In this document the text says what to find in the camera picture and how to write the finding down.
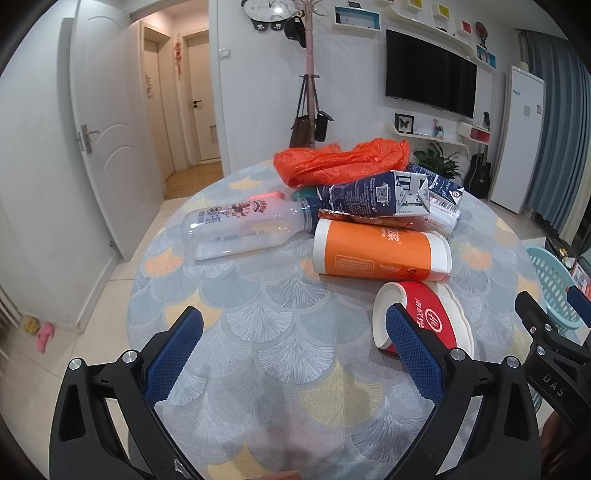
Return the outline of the orange snack wrapper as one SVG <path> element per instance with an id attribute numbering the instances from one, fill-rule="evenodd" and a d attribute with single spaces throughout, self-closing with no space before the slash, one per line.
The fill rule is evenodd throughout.
<path id="1" fill-rule="evenodd" d="M 405 220 L 403 218 L 397 217 L 376 217 L 376 216 L 363 216 L 363 215 L 353 215 L 349 213 L 342 213 L 338 211 L 331 211 L 328 209 L 321 209 L 318 211 L 318 217 L 321 219 L 328 219 L 334 221 L 342 221 L 342 222 L 349 222 L 349 223 L 356 223 L 356 224 L 363 224 L 363 225 L 373 225 L 373 226 L 384 226 L 384 227 L 394 227 L 394 228 L 402 228 L 407 230 L 421 230 L 419 223 L 416 220 Z"/>

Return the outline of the brown hanging bag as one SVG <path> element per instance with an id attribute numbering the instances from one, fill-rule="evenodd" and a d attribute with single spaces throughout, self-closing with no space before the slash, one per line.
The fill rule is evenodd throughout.
<path id="1" fill-rule="evenodd" d="M 300 96 L 298 96 L 297 113 L 295 113 L 294 124 L 291 127 L 290 148 L 308 148 L 311 147 L 312 127 L 311 127 L 311 80 L 310 76 L 301 76 Z"/>

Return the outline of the clear plastic bottle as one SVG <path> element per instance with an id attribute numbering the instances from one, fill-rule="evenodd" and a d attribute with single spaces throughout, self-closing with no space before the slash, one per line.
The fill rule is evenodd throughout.
<path id="1" fill-rule="evenodd" d="M 189 212 L 181 239 L 187 259 L 205 261 L 283 245 L 318 225 L 317 198 L 262 197 Z"/>

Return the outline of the white wall shelf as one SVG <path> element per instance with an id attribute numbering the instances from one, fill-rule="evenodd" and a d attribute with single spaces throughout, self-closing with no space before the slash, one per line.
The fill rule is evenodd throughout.
<path id="1" fill-rule="evenodd" d="M 401 137 L 401 138 L 412 139 L 412 140 L 429 141 L 429 142 L 439 143 L 441 145 L 454 146 L 454 147 L 458 148 L 460 151 L 465 151 L 467 154 L 470 153 L 469 147 L 463 142 L 449 140 L 449 139 L 445 139 L 445 138 L 437 138 L 434 136 L 429 136 L 429 135 L 424 135 L 424 134 L 403 133 L 403 132 L 399 131 L 396 128 L 396 126 L 394 126 L 394 124 L 386 124 L 385 127 L 386 127 L 386 130 L 391 135 L 393 135 L 395 137 Z"/>

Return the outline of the orange plastic bag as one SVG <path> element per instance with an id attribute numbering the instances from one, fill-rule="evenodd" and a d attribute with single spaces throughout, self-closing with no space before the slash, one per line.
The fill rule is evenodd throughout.
<path id="1" fill-rule="evenodd" d="M 273 167 L 290 188 L 349 183 L 410 163 L 406 140 L 376 138 L 344 151 L 338 142 L 322 148 L 289 148 L 273 156 Z"/>

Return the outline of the dark blue milk carton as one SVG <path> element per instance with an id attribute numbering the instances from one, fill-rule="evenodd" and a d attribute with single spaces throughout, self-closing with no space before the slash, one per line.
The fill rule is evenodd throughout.
<path id="1" fill-rule="evenodd" d="M 318 199 L 332 212 L 365 217 L 425 217 L 431 214 L 428 177 L 388 171 L 349 183 L 319 186 Z"/>

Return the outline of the butterfly picture frame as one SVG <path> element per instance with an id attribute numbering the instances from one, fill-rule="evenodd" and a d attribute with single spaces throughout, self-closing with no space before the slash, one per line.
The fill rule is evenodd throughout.
<path id="1" fill-rule="evenodd" d="M 414 117 L 409 114 L 396 113 L 394 115 L 394 128 L 401 134 L 413 134 Z"/>

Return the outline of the black acoustic guitar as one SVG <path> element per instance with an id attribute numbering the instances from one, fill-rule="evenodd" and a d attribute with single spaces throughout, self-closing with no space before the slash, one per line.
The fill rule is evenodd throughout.
<path id="1" fill-rule="evenodd" d="M 488 162 L 488 149 L 486 145 L 481 153 L 472 156 L 464 181 L 465 190 L 478 199 L 486 199 L 491 188 L 492 165 Z"/>

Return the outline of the light blue plastic basket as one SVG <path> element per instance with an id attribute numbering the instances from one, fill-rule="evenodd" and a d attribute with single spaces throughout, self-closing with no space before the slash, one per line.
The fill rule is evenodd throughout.
<path id="1" fill-rule="evenodd" d="M 548 250 L 528 246 L 526 252 L 538 275 L 547 313 L 560 334 L 575 331 L 583 325 L 567 299 L 568 289 L 575 285 L 565 266 Z"/>

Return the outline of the red paper cup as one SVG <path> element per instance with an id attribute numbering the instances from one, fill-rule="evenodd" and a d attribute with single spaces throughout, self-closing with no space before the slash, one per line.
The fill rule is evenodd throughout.
<path id="1" fill-rule="evenodd" d="M 387 310 L 401 303 L 419 327 L 433 331 L 448 348 L 461 348 L 474 356 L 471 325 L 452 290 L 443 283 L 402 281 L 386 283 L 377 293 L 372 322 L 378 349 L 397 355 L 386 329 Z"/>

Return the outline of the white standing air conditioner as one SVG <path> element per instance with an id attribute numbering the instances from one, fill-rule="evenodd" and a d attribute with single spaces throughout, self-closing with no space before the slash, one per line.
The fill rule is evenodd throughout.
<path id="1" fill-rule="evenodd" d="M 544 80 L 518 66 L 510 66 L 502 138 L 489 199 L 519 215 L 537 161 L 544 119 Z"/>

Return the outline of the pink slippers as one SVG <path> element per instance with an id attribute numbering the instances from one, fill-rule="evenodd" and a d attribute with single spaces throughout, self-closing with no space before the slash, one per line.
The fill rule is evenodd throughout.
<path id="1" fill-rule="evenodd" d="M 46 352 L 47 344 L 53 338 L 55 328 L 51 323 L 45 322 L 36 334 L 36 349 L 41 354 Z"/>

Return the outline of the pink coat rack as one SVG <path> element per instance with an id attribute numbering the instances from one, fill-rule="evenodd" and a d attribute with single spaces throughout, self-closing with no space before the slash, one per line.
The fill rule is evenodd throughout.
<path id="1" fill-rule="evenodd" d="M 297 8 L 304 12 L 304 33 L 305 42 L 305 73 L 308 84 L 308 120 L 310 120 L 310 142 L 308 147 L 315 149 L 315 96 L 312 81 L 315 79 L 315 59 L 314 59 L 314 15 L 315 4 L 317 2 L 310 0 L 301 0 L 295 2 Z"/>

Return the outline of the green potted plant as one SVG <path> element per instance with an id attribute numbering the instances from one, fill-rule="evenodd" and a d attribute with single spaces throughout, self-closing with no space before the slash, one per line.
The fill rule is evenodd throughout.
<path id="1" fill-rule="evenodd" d="M 458 152 L 446 155 L 439 143 L 430 142 L 426 150 L 416 150 L 414 158 L 418 165 L 431 172 L 454 180 L 461 176 L 460 163 L 457 160 Z"/>

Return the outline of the wall clock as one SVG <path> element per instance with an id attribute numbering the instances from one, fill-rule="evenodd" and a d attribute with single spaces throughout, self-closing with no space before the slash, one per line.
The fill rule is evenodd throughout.
<path id="1" fill-rule="evenodd" d="M 296 3 L 291 0 L 242 0 L 240 5 L 257 32 L 283 30 L 297 13 Z"/>

